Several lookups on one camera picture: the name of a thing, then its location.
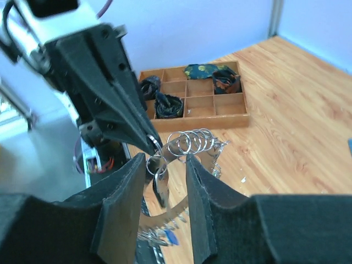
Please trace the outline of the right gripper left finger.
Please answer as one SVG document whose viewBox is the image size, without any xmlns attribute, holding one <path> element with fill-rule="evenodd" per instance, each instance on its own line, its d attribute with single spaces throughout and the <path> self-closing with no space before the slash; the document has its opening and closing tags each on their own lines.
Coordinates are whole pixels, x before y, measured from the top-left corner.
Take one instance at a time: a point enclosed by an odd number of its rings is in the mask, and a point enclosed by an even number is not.
<svg viewBox="0 0 352 264">
<path fill-rule="evenodd" d="M 62 202 L 1 195 L 1 263 L 133 263 L 145 155 Z"/>
</svg>

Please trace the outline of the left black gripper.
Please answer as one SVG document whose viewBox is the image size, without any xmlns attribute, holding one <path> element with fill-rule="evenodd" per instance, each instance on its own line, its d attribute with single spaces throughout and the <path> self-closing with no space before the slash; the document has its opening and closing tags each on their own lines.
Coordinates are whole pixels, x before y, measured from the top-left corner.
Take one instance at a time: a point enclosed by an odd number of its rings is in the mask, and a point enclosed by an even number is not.
<svg viewBox="0 0 352 264">
<path fill-rule="evenodd" d="M 122 44 L 126 33 L 123 25 L 99 24 L 46 43 L 45 78 L 68 94 L 90 146 L 120 141 L 152 155 L 162 143 Z"/>
</svg>

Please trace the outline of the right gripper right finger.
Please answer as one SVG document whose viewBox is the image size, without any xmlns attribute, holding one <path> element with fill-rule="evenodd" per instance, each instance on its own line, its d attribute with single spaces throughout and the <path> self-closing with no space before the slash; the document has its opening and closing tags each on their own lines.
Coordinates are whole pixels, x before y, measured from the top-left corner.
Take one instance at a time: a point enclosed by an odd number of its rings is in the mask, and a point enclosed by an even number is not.
<svg viewBox="0 0 352 264">
<path fill-rule="evenodd" d="M 351 196 L 245 196 L 186 158 L 195 263 L 351 263 Z"/>
</svg>

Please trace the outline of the metal disc with keyrings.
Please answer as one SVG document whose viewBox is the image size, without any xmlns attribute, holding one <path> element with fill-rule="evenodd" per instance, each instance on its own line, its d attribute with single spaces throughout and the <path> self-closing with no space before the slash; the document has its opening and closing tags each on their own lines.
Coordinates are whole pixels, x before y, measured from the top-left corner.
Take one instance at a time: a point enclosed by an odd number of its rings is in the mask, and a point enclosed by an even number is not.
<svg viewBox="0 0 352 264">
<path fill-rule="evenodd" d="M 172 246 L 165 230 L 178 229 L 189 220 L 188 194 L 186 190 L 186 158 L 193 155 L 210 175 L 220 178 L 222 169 L 218 159 L 229 144 L 206 128 L 177 131 L 169 135 L 164 146 L 146 160 L 145 202 L 153 202 L 157 213 L 141 210 L 137 238 L 151 245 Z M 161 208 L 153 192 L 156 170 L 163 168 L 168 173 L 169 204 Z"/>
</svg>

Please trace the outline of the key with black tag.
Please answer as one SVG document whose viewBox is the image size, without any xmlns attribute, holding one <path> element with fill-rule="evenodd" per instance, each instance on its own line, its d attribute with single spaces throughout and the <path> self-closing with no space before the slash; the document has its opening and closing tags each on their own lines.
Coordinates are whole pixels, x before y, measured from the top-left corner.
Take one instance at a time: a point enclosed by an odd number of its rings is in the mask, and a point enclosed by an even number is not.
<svg viewBox="0 0 352 264">
<path fill-rule="evenodd" d="M 169 204 L 169 188 L 167 170 L 159 168 L 153 178 L 153 192 L 161 208 L 168 207 Z"/>
</svg>

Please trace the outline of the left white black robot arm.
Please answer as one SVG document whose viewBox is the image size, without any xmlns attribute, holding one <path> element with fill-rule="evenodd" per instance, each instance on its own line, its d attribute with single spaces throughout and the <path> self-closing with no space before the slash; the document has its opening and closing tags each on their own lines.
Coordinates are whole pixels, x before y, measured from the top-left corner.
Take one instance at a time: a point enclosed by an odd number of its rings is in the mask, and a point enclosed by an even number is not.
<svg viewBox="0 0 352 264">
<path fill-rule="evenodd" d="M 121 142 L 149 155 L 162 147 L 122 43 L 124 26 L 98 24 L 36 44 L 30 52 L 13 25 L 4 24 L 2 31 L 12 60 L 23 59 L 54 89 L 87 145 Z"/>
</svg>

